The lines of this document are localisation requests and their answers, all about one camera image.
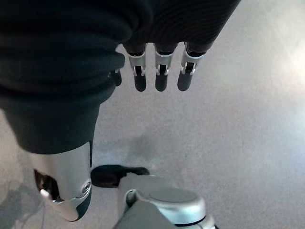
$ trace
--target silver metal part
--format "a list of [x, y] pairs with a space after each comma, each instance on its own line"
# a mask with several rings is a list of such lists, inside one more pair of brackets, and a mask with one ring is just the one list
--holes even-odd
[[166, 70], [164, 75], [168, 74], [168, 71], [171, 66], [172, 58], [173, 58], [173, 53], [169, 55], [161, 55], [157, 51], [155, 52], [155, 58], [156, 58], [156, 70], [157, 70], [157, 75], [160, 75], [160, 65], [166, 65]]
[[185, 49], [184, 49], [184, 53], [183, 53], [183, 57], [181, 60], [181, 72], [182, 74], [185, 74], [185, 69], [188, 63], [193, 63], [193, 69], [190, 73], [190, 75], [193, 75], [196, 67], [198, 65], [198, 63], [200, 62], [200, 60], [202, 59], [203, 55], [198, 56], [198, 57], [192, 57], [187, 53], [187, 45], [185, 45]]
[[120, 181], [119, 200], [122, 200], [118, 202], [121, 216], [136, 201], [154, 204], [172, 224], [195, 223], [206, 215], [202, 197], [188, 190], [174, 188], [155, 176], [129, 173]]
[[76, 220], [76, 207], [86, 199], [91, 189], [90, 143], [59, 154], [28, 155], [35, 170], [56, 181], [60, 198], [52, 199], [51, 193], [44, 189], [40, 190], [41, 195], [66, 220]]
[[145, 52], [141, 56], [132, 56], [128, 54], [130, 66], [133, 70], [133, 75], [137, 76], [135, 67], [140, 66], [141, 67], [141, 75], [145, 75]]

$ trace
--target robotic finger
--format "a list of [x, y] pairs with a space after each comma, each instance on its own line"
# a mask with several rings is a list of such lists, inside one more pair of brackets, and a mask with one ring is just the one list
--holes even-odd
[[173, 52], [177, 44], [162, 45], [155, 44], [155, 59], [156, 59], [156, 89], [162, 92], [167, 86], [167, 76], [171, 66]]
[[192, 43], [185, 43], [181, 71], [177, 84], [180, 91], [186, 91], [190, 87], [193, 74], [204, 54], [205, 51], [201, 50], [199, 46]]
[[146, 89], [146, 76], [145, 76], [145, 49], [146, 44], [140, 44], [140, 45], [131, 45], [126, 46], [124, 45], [130, 66], [133, 71], [134, 75], [134, 84], [135, 88], [139, 92], [143, 92]]

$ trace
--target robotic hand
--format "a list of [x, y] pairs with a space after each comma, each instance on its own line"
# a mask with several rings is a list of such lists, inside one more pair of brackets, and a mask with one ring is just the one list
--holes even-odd
[[122, 81], [119, 69], [124, 57], [115, 52], [117, 45], [124, 45], [135, 87], [144, 91], [145, 47], [154, 43], [155, 86], [163, 91], [175, 47], [184, 42], [178, 88], [185, 91], [238, 3], [0, 3], [0, 107], [19, 145], [29, 152], [38, 190], [66, 220], [80, 219], [90, 202], [92, 141], [99, 106]]

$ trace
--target black rubber component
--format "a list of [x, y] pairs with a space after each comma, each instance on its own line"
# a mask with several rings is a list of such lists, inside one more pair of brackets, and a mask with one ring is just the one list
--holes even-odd
[[146, 76], [141, 74], [141, 66], [136, 66], [135, 70], [137, 73], [137, 76], [134, 77], [135, 88], [139, 92], [143, 92], [146, 89]]
[[203, 220], [205, 219], [205, 217], [203, 217], [203, 219], [197, 221], [197, 222], [194, 222], [194, 223], [187, 223], [187, 224], [175, 224], [176, 227], [190, 227], [190, 226], [193, 226], [193, 225], [196, 225], [200, 222], [202, 222]]
[[177, 47], [177, 43], [173, 44], [154, 44], [156, 51], [161, 55], [169, 55], [175, 51], [175, 48]]
[[134, 77], [134, 85], [135, 88], [139, 91], [139, 92], [143, 92], [146, 89], [146, 77], [145, 75], [137, 75]]
[[98, 166], [91, 171], [91, 181], [97, 187], [118, 187], [120, 180], [127, 176], [127, 173], [149, 175], [149, 171], [144, 167], [104, 165]]
[[160, 65], [160, 75], [156, 74], [156, 89], [159, 92], [162, 92], [166, 89], [167, 86], [167, 75], [165, 75], [166, 65]]
[[192, 75], [190, 73], [186, 72], [185, 74], [182, 74], [182, 72], [180, 72], [178, 78], [178, 84], [177, 84], [179, 90], [184, 92], [187, 89], [189, 89], [191, 85], [191, 81], [192, 81]]
[[156, 89], [159, 92], [163, 92], [167, 86], [167, 75], [160, 74], [156, 75]]
[[76, 207], [76, 210], [78, 213], [78, 218], [72, 222], [78, 221], [85, 215], [85, 213], [88, 210], [88, 207], [90, 205], [91, 194], [92, 194], [92, 189], [90, 189], [90, 193], [88, 194], [87, 198], [79, 206]]
[[116, 73], [115, 71], [112, 71], [109, 73], [109, 76], [114, 80], [115, 86], [120, 86], [122, 83], [122, 77], [121, 77], [121, 72], [118, 70]]

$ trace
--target gray floor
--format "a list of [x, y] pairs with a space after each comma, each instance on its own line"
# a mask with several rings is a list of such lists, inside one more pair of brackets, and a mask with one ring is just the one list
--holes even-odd
[[[197, 191], [221, 229], [304, 228], [304, 21], [304, 0], [242, 1], [184, 93], [176, 87], [183, 45], [163, 93], [149, 46], [147, 90], [135, 90], [126, 63], [122, 85], [101, 106], [94, 166], [146, 166]], [[2, 114], [0, 145], [1, 229], [114, 225], [114, 189], [93, 188], [75, 223], [45, 206]]]

